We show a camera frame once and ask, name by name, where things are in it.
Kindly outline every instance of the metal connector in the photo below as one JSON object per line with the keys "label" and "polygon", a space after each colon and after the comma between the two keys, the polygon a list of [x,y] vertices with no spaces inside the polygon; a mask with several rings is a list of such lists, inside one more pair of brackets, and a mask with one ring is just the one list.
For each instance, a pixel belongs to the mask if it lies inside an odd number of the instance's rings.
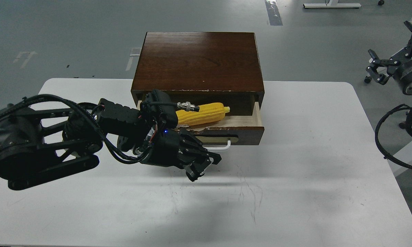
{"label": "metal connector", "polygon": [[178,109],[183,109],[185,111],[200,111],[200,107],[196,106],[196,105],[192,105],[189,101],[185,102],[185,103],[177,103],[177,108]]}

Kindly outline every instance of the yellow corn cob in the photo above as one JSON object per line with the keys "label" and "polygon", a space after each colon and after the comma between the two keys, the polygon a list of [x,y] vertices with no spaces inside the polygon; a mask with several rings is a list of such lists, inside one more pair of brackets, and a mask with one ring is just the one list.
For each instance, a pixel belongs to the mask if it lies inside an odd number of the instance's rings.
{"label": "yellow corn cob", "polygon": [[176,111],[179,125],[201,125],[208,122],[220,121],[225,114],[230,112],[230,107],[224,107],[223,103],[210,103],[199,105],[200,111]]}

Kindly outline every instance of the wooden box top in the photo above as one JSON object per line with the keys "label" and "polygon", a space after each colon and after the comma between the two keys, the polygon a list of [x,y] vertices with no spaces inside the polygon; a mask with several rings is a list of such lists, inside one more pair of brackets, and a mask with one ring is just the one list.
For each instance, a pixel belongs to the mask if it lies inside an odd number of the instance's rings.
{"label": "wooden box top", "polygon": [[152,89],[252,92],[261,101],[264,83],[255,34],[148,32],[131,90]]}

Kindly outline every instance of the white drawer handle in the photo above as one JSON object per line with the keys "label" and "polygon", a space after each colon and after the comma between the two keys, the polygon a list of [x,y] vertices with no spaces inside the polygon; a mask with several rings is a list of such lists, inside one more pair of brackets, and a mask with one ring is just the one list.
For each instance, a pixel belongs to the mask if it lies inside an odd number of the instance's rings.
{"label": "white drawer handle", "polygon": [[228,150],[231,147],[231,141],[228,140],[228,144],[224,147],[206,147],[207,150]]}

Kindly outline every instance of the chair wheel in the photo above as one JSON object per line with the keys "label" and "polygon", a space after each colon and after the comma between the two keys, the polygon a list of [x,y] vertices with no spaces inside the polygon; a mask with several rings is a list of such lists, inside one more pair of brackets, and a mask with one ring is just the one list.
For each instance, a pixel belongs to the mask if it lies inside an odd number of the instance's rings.
{"label": "chair wheel", "polygon": [[372,77],[364,77],[364,83],[371,83]]}
{"label": "chair wheel", "polygon": [[400,123],[398,124],[398,127],[401,128],[401,129],[403,129],[403,130],[405,130],[405,121],[404,121],[404,122],[400,122]]}

